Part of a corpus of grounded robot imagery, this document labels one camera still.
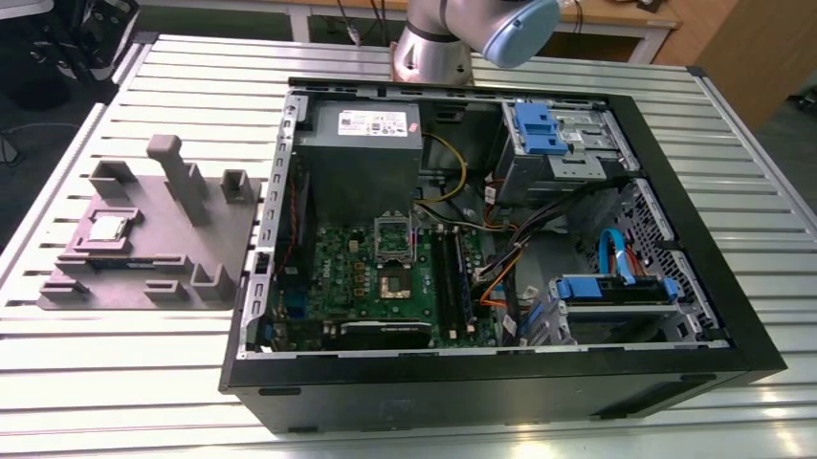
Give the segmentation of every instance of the wooden cabinet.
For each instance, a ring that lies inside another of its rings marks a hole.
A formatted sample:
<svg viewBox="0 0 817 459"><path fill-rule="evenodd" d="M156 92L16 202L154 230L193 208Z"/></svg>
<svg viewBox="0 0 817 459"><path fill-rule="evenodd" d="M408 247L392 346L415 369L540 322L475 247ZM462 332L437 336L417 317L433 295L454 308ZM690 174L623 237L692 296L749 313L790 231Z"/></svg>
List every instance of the wooden cabinet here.
<svg viewBox="0 0 817 459"><path fill-rule="evenodd" d="M759 127L817 69L817 1L670 0L683 26L654 64L695 65L749 128Z"/></svg>

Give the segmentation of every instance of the power supply label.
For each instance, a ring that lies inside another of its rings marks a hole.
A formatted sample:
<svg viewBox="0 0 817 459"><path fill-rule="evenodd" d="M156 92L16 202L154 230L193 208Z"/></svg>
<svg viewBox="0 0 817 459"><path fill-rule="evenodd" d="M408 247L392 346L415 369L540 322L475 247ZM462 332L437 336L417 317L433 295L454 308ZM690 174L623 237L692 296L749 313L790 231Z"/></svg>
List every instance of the power supply label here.
<svg viewBox="0 0 817 459"><path fill-rule="evenodd" d="M339 136L408 137L404 112L343 110L336 125Z"/></svg>

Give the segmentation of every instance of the yellow cable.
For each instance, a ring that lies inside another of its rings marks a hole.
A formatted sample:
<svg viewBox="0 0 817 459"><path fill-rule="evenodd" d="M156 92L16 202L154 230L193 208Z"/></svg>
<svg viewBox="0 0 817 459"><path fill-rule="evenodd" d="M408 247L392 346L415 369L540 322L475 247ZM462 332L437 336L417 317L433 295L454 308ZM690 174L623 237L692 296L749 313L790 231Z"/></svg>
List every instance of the yellow cable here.
<svg viewBox="0 0 817 459"><path fill-rule="evenodd" d="M462 173L459 174L459 183L456 184L456 188L450 193L445 193L444 195L441 195L441 196L439 196L436 198L420 199L420 200L416 201L420 204L433 204L433 203L441 203L447 199L451 199L451 197L464 187L464 180L466 180L466 177L467 177L467 174L468 174L468 165L464 162L464 158L462 157L462 153L459 153L459 151L456 151L456 149L448 143L448 141L445 141L436 134L431 134L431 133L423 132L423 135L428 136L431 139L435 139L436 142L439 142L445 148L448 148L451 153L455 155L456 160L459 161L459 168L462 169Z"/></svg>
<svg viewBox="0 0 817 459"><path fill-rule="evenodd" d="M506 274L508 273L508 271L512 268L512 265L515 265L515 262L519 261L519 258L522 258L522 251L519 251L519 255L515 256L515 258L510 261L508 265L506 266L506 268L502 270L502 272L499 273L499 275L496 276L496 278L494 279L494 283L490 284L490 287L487 288L487 290L484 291L484 293L482 294L480 297L480 304L484 304L488 300L487 300L487 296L490 295L490 293L494 291L494 289L496 288L496 285L499 284L499 281L502 280L502 278L506 276Z"/></svg>

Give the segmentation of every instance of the cable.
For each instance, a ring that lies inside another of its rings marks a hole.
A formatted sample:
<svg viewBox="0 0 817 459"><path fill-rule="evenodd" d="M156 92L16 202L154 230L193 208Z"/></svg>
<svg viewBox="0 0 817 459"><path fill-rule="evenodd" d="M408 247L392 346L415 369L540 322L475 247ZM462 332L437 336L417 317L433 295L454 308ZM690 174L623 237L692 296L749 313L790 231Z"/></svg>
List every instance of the cable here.
<svg viewBox="0 0 817 459"><path fill-rule="evenodd" d="M451 219L443 217L433 210L431 210L431 208L425 204L416 204L416 206L417 206L417 208L420 208L424 211L424 213L427 213L431 216L431 218L433 218L435 220L437 220L441 223L447 223L450 225L460 225L463 227L468 227L468 228L472 228L472 229L479 230L479 231L502 232L500 229L486 228L486 227L480 227L479 225L475 225L475 224L472 224L470 222L458 222L455 220L451 220Z"/></svg>
<svg viewBox="0 0 817 459"><path fill-rule="evenodd" d="M622 232L615 228L604 228L600 232L600 238L598 239L598 270L602 274L612 273L610 271L610 264L607 262L607 246L612 241L612 247L615 248L615 265L618 267L618 274L624 278L624 284L631 285L635 283L635 277L628 270L627 263L627 244L624 243L624 236Z"/></svg>
<svg viewBox="0 0 817 459"><path fill-rule="evenodd" d="M445 194L445 185L439 185L439 194L440 195ZM467 222L468 221L468 217L464 215L464 212L462 211L462 209L454 203L454 200L452 199L447 200L445 204L452 209L454 213L456 214L456 217L459 217L459 220Z"/></svg>
<svg viewBox="0 0 817 459"><path fill-rule="evenodd" d="M69 127L70 129L78 129L76 124L66 122L29 122L28 124L22 124L21 126L0 131L0 158L2 158L0 164L5 167L17 167L22 163L25 157L22 156L22 152L17 151L16 158L9 161L8 153L5 151L6 141L4 140L2 134L12 134L13 132L28 129L29 127Z"/></svg>
<svg viewBox="0 0 817 459"><path fill-rule="evenodd" d="M522 241L515 243L510 251L507 251L502 256L499 256L494 261L491 261L487 265L482 267L482 272L490 273L496 269L498 266L502 266L504 263L507 263L508 260L512 259L512 257L522 252L522 249L524 248L527 241L530 241L530 238L531 236L526 236Z"/></svg>
<svg viewBox="0 0 817 459"><path fill-rule="evenodd" d="M345 16L345 8L343 7L343 3L340 2L340 0L336 0L336 5L340 8L340 16L343 16L343 24L345 24L345 31L348 32L348 38L349 40L352 40L352 43L355 44L355 46L360 46L360 43L361 43L360 33L357 32L357 29L355 29L355 26L352 25L351 21L348 20L348 17Z"/></svg>
<svg viewBox="0 0 817 459"><path fill-rule="evenodd" d="M466 181L466 178L467 178L467 175L468 175L468 165L464 162L464 158L462 157L462 153L459 153L459 151L454 148L454 146L448 143L448 141L445 141L436 134L431 134L431 133L423 132L423 135L429 137L431 139L433 139L445 148L448 148L451 153L455 155L456 160L459 161L459 169L460 169L460 172L459 172L459 183L456 184L456 187L454 188L454 190L450 193L447 193L443 196L439 196L436 198L420 199L420 200L415 201L415 203L419 203L419 204L433 204L433 203L440 203L440 202L445 201L447 199L451 199L456 195L456 193L459 193L459 190L464 187L464 181Z"/></svg>
<svg viewBox="0 0 817 459"><path fill-rule="evenodd" d="M575 24L572 25L572 33L582 33L582 27L584 25L584 11L582 10L582 4L579 0L575 2Z"/></svg>
<svg viewBox="0 0 817 459"><path fill-rule="evenodd" d="M488 300L487 297L490 296L490 293L496 288L496 285L499 285L499 281L502 280L502 278L506 276L506 274L511 270L512 266L519 261L519 258L522 258L522 252L519 252L519 255L516 255L515 258L510 261L508 265L506 266L506 268L502 270L502 272L499 273L499 275L494 279L494 282L490 284L490 287L487 287L487 290L484 291L484 293L480 296L480 304L483 304Z"/></svg>
<svg viewBox="0 0 817 459"><path fill-rule="evenodd" d="M506 304L507 306L507 310L506 310L506 314L510 316L510 318L512 319L514 323L520 323L519 320L522 319L520 317L520 307L519 307L519 301L515 298L516 296L516 291L515 291L515 266L512 266L508 270L508 273L504 276L504 279L502 280L502 285L504 287L504 294L506 294ZM502 333L502 341L503 341L503 346L514 346L516 345L516 334L511 333L511 330L508 330L506 327L502 327L503 333Z"/></svg>
<svg viewBox="0 0 817 459"><path fill-rule="evenodd" d="M584 196L591 195L596 191L602 191L607 188L618 188L628 183L631 178L628 176L619 176L612 179L604 180L603 182L592 182L584 184L574 191L570 192L560 199L550 203L547 206L536 210L531 216L527 218L524 223L519 225L519 229L516 230L512 238L510 239L510 243L515 243L519 238L526 234L527 231L531 231L536 226L546 224L555 217L562 215L567 210L568 206L574 204Z"/></svg>
<svg viewBox="0 0 817 459"><path fill-rule="evenodd" d="M647 272L643 269L643 265L640 264L640 260L638 259L638 256L635 256L635 253L632 252L632 249L628 246L627 246L627 257L632 263L632 270L635 271L635 275L647 275Z"/></svg>
<svg viewBox="0 0 817 459"><path fill-rule="evenodd" d="M285 263L289 261L289 255L292 254L292 249L295 248L295 244L297 243L297 211L295 209L295 203L297 201L296 191L295 191L295 181L289 176L289 228L292 234L289 235L289 247L285 249L285 255L283 256L283 260L280 261L280 265L276 268L276 272L273 277L280 274L283 271L283 267Z"/></svg>
<svg viewBox="0 0 817 459"><path fill-rule="evenodd" d="M28 129L29 127L70 127L73 129L78 129L78 126L76 124L70 124L69 122L29 122L28 124L22 124L21 126L10 129L4 129L0 132L2 134L12 134L13 132L21 129Z"/></svg>
<svg viewBox="0 0 817 459"><path fill-rule="evenodd" d="M498 225L498 224L495 224L495 223L492 223L490 221L490 211L492 209L494 209L492 205L488 204L487 206L484 206L484 211L482 212L482 222L483 222L483 224L484 224L484 226L487 228L499 228L500 229L500 228L504 227L504 225ZM508 228L511 230L514 230L514 231L516 231L519 229L519 227L515 224L512 224L512 223L508 223Z"/></svg>
<svg viewBox="0 0 817 459"><path fill-rule="evenodd" d="M385 21L385 0L380 0L380 16L383 17L383 35L385 36L385 46L388 47L392 38L388 33L388 22Z"/></svg>
<svg viewBox="0 0 817 459"><path fill-rule="evenodd" d="M368 4L371 5L371 9L373 10L373 17L376 18L376 22L380 25L380 37L383 38L383 46L388 46L385 42L385 23L383 19L380 19L380 11L377 10L377 6L373 3L373 0L368 0Z"/></svg>

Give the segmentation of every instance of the ram slot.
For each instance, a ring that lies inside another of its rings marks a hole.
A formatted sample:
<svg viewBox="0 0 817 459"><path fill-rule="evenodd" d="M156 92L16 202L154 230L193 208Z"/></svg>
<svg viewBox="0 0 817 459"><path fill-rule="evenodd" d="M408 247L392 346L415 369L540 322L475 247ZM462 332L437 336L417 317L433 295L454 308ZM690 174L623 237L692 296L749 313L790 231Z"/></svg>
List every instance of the ram slot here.
<svg viewBox="0 0 817 459"><path fill-rule="evenodd" d="M452 244L456 251L456 285L459 289L458 298L462 307L462 324L467 333L474 333L474 309L471 307L471 286L468 284L468 271L462 249L462 237L456 232L452 236Z"/></svg>
<svg viewBox="0 0 817 459"><path fill-rule="evenodd" d="M431 239L431 262L433 268L433 290L436 296L436 317L439 335L444 339L456 339L456 288L452 283L452 252L448 250L448 238L443 232Z"/></svg>

